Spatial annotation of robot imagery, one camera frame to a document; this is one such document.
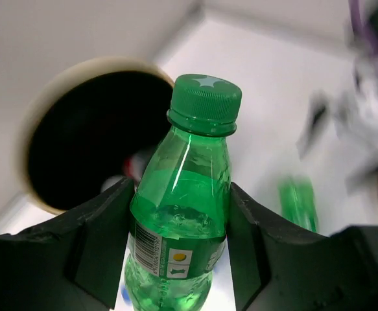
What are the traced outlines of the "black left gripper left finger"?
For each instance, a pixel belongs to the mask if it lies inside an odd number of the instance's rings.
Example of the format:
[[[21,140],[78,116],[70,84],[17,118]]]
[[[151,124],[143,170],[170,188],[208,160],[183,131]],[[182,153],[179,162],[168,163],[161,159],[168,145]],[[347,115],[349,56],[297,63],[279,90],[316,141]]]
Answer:
[[[134,183],[122,179],[74,209],[0,235],[0,310],[111,310]]]

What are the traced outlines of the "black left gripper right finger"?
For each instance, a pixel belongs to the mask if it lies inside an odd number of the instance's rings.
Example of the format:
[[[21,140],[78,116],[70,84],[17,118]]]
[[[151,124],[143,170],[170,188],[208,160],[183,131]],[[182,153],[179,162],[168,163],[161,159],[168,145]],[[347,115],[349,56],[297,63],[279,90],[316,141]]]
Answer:
[[[378,310],[378,226],[322,236],[234,184],[229,254],[237,310]]]

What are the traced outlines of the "green plastic soda bottle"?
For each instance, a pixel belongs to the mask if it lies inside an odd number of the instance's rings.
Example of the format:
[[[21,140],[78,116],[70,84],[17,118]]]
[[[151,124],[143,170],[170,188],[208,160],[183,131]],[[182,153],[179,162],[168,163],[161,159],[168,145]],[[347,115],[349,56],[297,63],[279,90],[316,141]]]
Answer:
[[[186,74],[174,85],[171,128],[130,204],[124,282],[135,310],[200,310],[224,249],[231,166],[242,92],[214,76]]]

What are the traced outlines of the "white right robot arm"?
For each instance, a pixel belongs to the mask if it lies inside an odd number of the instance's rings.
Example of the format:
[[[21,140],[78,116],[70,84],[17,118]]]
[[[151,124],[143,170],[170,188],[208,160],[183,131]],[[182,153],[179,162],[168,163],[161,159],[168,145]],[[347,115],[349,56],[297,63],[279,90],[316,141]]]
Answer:
[[[337,97],[320,91],[309,100],[307,124],[297,141],[298,155],[303,159],[316,144],[322,128],[335,123],[337,135],[349,133],[365,145],[373,157],[347,181],[348,190],[378,177],[378,59],[357,58],[354,63],[352,88]]]

